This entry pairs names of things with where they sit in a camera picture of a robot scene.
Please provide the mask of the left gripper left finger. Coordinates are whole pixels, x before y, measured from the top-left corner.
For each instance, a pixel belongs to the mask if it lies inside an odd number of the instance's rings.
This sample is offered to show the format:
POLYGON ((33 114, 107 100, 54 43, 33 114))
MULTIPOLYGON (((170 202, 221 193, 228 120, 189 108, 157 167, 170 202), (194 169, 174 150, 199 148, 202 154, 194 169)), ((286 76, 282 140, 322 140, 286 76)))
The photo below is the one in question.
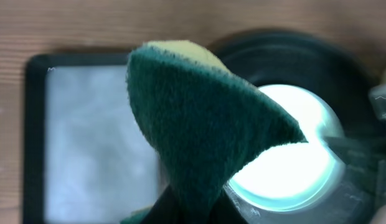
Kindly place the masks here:
POLYGON ((168 185, 140 224, 178 224, 180 209, 177 198, 168 185))

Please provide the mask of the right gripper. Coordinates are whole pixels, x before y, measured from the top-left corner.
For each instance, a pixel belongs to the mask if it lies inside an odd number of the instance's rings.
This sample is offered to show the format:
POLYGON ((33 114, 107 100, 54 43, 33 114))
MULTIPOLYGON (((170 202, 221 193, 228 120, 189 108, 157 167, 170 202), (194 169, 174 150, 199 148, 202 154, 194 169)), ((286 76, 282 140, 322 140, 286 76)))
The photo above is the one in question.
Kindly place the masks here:
POLYGON ((325 143, 345 163, 355 183, 370 194, 377 210, 386 205, 386 135, 366 138, 326 137, 325 143))

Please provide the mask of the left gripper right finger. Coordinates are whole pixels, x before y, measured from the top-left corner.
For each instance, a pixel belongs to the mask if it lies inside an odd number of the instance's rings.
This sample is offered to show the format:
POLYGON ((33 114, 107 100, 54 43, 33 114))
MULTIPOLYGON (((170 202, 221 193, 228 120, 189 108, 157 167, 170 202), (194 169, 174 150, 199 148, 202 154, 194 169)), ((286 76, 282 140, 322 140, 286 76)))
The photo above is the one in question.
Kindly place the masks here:
POLYGON ((248 222, 223 189, 211 210, 208 224, 248 224, 248 222))

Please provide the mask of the light green plate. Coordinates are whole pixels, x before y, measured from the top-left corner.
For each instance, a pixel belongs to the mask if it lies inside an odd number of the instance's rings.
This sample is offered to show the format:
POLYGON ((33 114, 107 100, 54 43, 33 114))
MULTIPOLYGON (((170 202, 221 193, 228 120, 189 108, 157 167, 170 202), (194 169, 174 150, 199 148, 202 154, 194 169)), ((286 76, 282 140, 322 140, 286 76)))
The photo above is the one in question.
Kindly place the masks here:
POLYGON ((299 123, 307 141, 271 147, 228 182, 247 203, 271 212, 307 209, 326 198, 340 183, 346 165, 326 143, 343 137, 332 108, 314 93, 292 85, 266 85, 259 90, 299 123))

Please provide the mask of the green sponge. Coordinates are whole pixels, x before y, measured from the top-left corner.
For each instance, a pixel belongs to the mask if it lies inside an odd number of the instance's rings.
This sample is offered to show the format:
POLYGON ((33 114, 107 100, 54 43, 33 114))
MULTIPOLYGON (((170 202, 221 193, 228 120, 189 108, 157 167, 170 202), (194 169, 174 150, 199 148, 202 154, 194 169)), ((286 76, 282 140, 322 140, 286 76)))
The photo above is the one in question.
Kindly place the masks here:
MULTIPOLYGON (((306 140, 278 103, 188 40, 134 49, 126 84, 136 123, 167 172, 180 223, 208 223, 234 174, 273 146, 306 140)), ((140 223, 151 208, 126 223, 140 223)))

